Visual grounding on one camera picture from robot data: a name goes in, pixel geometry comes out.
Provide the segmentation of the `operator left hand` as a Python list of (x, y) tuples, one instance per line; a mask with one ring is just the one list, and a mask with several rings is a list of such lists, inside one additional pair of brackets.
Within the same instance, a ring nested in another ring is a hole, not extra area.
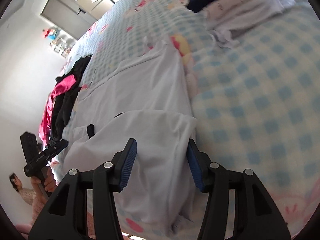
[[(53, 192), (57, 187), (56, 180), (54, 178), (54, 175), (52, 174), (52, 169), (49, 166), (46, 167), (46, 171), (47, 171), (47, 177), (44, 180), (44, 186), (43, 186), (44, 191)], [(30, 178), (30, 181), (36, 194), (41, 195), (42, 194), (42, 191), (40, 189), (41, 180), (35, 176), (32, 176)]]

